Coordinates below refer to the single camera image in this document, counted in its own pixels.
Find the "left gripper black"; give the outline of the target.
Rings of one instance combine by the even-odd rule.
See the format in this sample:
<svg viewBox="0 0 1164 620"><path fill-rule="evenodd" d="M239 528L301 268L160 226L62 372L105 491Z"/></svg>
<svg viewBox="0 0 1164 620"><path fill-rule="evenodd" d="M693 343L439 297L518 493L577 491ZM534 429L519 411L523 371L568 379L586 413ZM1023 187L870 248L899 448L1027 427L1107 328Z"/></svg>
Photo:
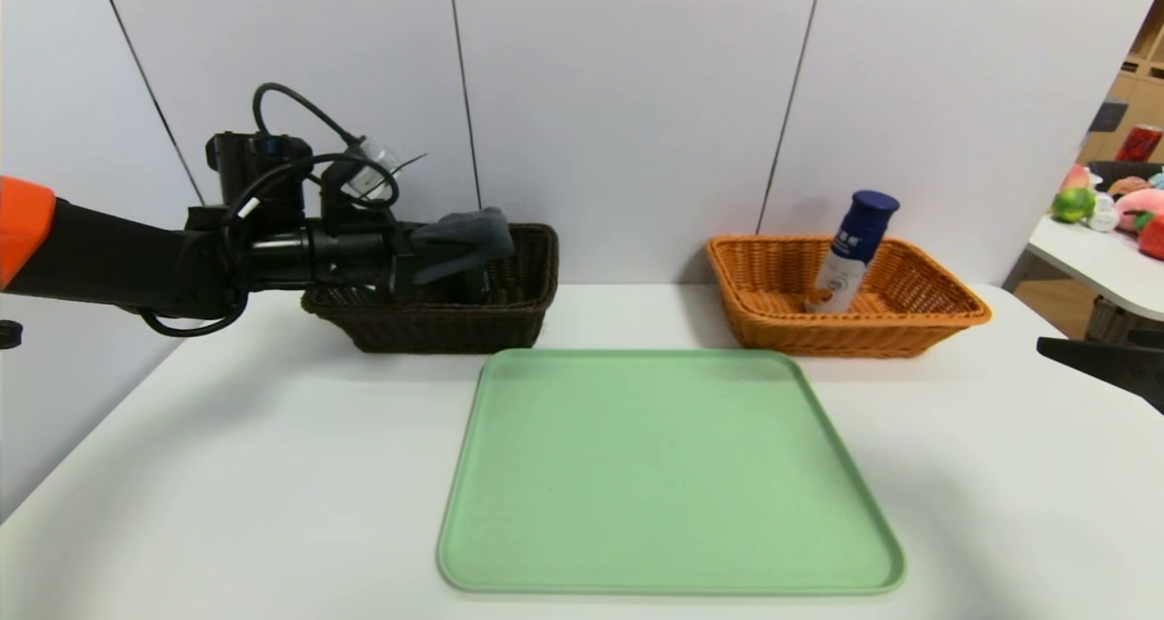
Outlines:
<svg viewBox="0 0 1164 620"><path fill-rule="evenodd" d="M326 229L315 222L307 238L308 279L315 285L392 290L402 280L406 290L436 285L450 300L487 300L490 292L487 264L494 255L483 245L436 242L413 250L400 225Z"/></svg>

